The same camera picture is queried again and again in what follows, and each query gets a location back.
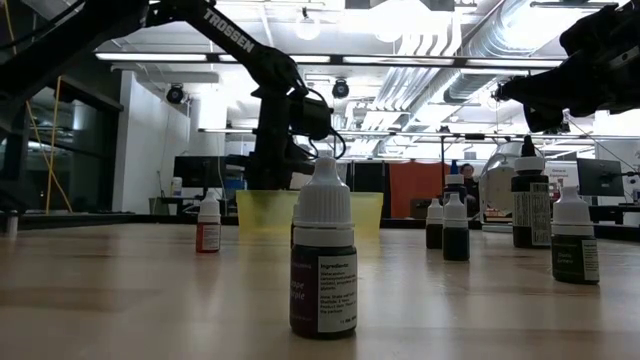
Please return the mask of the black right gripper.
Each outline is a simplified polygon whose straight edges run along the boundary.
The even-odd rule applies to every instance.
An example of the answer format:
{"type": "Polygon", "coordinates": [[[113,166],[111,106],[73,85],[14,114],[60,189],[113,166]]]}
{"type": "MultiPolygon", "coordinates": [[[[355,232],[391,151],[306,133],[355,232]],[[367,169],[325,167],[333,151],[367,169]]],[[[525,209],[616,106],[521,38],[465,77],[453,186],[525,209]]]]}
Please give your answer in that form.
{"type": "MultiPolygon", "coordinates": [[[[615,66],[590,64],[591,84],[583,114],[640,109],[640,52],[631,51],[629,55],[629,60],[618,58],[615,66]]],[[[502,85],[502,97],[525,105],[530,131],[548,131],[562,126],[562,110],[578,106],[584,100],[584,91],[570,72],[556,68],[507,81],[502,85]]]]}

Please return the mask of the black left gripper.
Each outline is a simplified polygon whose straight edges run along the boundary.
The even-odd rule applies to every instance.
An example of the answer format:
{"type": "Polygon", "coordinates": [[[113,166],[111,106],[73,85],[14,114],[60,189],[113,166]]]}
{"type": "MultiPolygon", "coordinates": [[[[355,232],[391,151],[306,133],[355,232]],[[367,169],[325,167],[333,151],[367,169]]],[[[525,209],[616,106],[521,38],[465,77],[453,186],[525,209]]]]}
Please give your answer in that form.
{"type": "Polygon", "coordinates": [[[289,93],[267,87],[259,87],[252,96],[260,100],[260,110],[254,150],[247,161],[247,188],[288,189],[295,172],[313,172],[304,152],[292,141],[289,125],[290,98],[307,96],[300,91],[289,93]]]}

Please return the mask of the large black-capped colouring bottle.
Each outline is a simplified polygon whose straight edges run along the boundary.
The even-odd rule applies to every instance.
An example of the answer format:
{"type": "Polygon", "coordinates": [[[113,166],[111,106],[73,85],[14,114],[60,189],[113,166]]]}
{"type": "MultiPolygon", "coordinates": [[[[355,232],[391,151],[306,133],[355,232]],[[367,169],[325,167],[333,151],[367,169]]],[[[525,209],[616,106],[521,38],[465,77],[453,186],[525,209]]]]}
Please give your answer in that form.
{"type": "Polygon", "coordinates": [[[524,137],[516,174],[511,179],[513,245],[546,249],[551,244],[551,200],[545,160],[536,153],[530,135],[524,137]]]}

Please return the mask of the large blue-capped colouring bottle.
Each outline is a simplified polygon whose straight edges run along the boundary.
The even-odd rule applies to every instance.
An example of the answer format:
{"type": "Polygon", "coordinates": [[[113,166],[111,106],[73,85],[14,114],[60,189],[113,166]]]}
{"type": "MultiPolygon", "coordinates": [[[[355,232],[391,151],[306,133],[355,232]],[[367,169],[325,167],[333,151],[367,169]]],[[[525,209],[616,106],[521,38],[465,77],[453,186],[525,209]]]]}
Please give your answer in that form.
{"type": "Polygon", "coordinates": [[[446,205],[452,194],[458,193],[459,200],[466,204],[467,189],[465,186],[465,178],[460,173],[456,160],[451,162],[450,173],[445,176],[445,187],[443,189],[443,204],[446,205]]]}

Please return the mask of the red small dropper bottle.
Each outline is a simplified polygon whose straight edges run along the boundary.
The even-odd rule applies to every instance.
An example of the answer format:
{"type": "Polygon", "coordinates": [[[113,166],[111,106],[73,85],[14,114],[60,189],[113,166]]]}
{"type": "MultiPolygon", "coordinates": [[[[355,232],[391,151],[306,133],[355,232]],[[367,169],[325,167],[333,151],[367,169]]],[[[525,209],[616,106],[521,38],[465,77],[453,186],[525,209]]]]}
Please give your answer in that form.
{"type": "Polygon", "coordinates": [[[196,251],[215,253],[220,250],[220,204],[213,192],[208,192],[200,203],[196,226],[196,251]]]}

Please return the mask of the dark green small dropper bottle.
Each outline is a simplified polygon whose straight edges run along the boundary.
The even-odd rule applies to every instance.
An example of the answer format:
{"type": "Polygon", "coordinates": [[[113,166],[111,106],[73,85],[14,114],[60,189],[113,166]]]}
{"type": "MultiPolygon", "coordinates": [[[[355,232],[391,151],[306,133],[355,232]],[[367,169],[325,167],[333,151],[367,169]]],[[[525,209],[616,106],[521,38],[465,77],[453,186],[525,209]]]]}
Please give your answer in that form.
{"type": "Polygon", "coordinates": [[[561,189],[553,204],[551,223],[552,275],[573,284],[597,285],[600,281],[597,239],[589,205],[576,186],[561,189]]]}

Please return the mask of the purple small dropper bottle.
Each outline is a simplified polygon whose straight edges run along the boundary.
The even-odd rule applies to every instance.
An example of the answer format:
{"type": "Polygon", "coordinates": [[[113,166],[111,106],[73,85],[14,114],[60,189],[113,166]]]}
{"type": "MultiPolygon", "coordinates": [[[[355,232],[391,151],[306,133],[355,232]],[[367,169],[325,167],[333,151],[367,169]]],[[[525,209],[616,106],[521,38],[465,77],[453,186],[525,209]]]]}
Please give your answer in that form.
{"type": "Polygon", "coordinates": [[[315,162],[294,209],[290,253],[289,324],[311,339],[341,339],[355,333],[358,260],[349,187],[336,160],[315,162]]]}

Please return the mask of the yellow translucent plastic bin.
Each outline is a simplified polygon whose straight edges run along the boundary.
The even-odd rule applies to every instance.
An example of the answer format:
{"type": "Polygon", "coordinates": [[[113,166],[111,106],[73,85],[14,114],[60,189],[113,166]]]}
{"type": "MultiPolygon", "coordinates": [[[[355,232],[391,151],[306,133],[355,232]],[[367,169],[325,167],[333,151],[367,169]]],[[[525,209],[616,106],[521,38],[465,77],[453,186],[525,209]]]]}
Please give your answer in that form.
{"type": "MultiPolygon", "coordinates": [[[[298,191],[238,190],[236,203],[240,232],[288,234],[298,196],[298,191]]],[[[357,239],[378,236],[383,200],[382,193],[351,193],[351,213],[357,239]]]]}

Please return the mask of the black computer monitor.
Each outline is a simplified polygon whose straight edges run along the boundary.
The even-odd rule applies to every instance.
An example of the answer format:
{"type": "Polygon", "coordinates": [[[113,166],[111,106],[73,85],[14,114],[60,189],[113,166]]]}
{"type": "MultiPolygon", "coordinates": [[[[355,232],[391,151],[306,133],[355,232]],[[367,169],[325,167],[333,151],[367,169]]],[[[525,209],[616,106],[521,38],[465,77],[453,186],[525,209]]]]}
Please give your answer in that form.
{"type": "Polygon", "coordinates": [[[176,156],[173,176],[186,188],[221,188],[225,178],[225,158],[218,156],[176,156]]]}
{"type": "Polygon", "coordinates": [[[613,160],[577,160],[579,194],[584,196],[622,197],[624,185],[621,165],[613,160]]]}

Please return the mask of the person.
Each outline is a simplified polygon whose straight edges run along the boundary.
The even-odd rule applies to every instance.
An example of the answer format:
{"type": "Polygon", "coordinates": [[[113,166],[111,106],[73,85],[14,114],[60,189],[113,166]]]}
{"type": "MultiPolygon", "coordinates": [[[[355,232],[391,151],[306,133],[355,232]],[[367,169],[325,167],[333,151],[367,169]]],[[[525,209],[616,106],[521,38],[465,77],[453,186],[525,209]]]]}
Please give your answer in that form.
{"type": "Polygon", "coordinates": [[[466,205],[469,217],[474,217],[479,213],[479,183],[474,178],[474,167],[465,163],[460,167],[460,173],[464,178],[464,186],[466,188],[466,205]]]}

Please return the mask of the black partition panel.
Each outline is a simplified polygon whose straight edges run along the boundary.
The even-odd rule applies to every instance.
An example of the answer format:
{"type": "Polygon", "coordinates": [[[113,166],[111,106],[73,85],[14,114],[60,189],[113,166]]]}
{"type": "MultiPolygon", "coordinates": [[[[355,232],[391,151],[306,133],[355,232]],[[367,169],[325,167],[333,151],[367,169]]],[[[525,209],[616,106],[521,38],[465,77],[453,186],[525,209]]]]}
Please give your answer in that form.
{"type": "Polygon", "coordinates": [[[353,162],[348,166],[347,185],[354,192],[380,192],[389,189],[389,166],[385,162],[353,162]]]}

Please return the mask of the black office desk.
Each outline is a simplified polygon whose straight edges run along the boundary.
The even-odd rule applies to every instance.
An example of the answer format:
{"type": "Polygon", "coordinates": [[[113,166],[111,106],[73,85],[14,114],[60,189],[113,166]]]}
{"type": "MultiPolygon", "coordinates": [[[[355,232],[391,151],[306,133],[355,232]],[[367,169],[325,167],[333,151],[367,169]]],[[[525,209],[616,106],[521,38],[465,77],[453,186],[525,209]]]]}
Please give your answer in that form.
{"type": "MultiPolygon", "coordinates": [[[[200,205],[204,197],[155,197],[148,200],[149,213],[151,215],[196,215],[199,213],[200,205]]],[[[218,199],[220,213],[222,216],[236,216],[238,213],[237,203],[234,199],[218,199]]]]}

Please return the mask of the orange partition curtain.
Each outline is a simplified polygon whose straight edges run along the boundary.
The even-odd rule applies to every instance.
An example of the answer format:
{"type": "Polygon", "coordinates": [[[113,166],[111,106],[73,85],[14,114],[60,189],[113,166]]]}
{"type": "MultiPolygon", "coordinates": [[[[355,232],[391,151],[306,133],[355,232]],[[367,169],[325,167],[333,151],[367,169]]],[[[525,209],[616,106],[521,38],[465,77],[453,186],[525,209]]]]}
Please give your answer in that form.
{"type": "Polygon", "coordinates": [[[410,203],[414,199],[441,197],[444,189],[442,174],[448,175],[449,164],[404,162],[389,165],[391,216],[410,216],[410,203]]]}

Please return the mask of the white wall sign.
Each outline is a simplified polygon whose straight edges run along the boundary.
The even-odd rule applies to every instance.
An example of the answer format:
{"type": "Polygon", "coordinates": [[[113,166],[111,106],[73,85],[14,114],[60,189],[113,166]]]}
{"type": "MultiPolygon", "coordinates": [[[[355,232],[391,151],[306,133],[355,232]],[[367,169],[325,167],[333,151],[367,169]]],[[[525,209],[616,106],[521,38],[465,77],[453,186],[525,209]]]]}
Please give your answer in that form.
{"type": "Polygon", "coordinates": [[[578,186],[579,176],[576,162],[547,162],[545,174],[555,188],[578,186]]]}

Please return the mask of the black frame bar with lights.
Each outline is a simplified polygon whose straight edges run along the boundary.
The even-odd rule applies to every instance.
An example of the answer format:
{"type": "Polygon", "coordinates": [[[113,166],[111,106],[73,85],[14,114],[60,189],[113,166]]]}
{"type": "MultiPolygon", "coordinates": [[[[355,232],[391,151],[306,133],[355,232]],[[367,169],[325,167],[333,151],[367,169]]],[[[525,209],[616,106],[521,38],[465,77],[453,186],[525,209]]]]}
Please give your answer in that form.
{"type": "MultiPolygon", "coordinates": [[[[220,53],[126,53],[95,52],[101,61],[131,63],[237,63],[228,54],[220,53]]],[[[484,68],[484,69],[551,69],[559,66],[563,59],[529,57],[454,57],[454,56],[385,56],[385,55],[291,55],[301,65],[347,65],[389,67],[435,67],[435,68],[484,68]]]]}

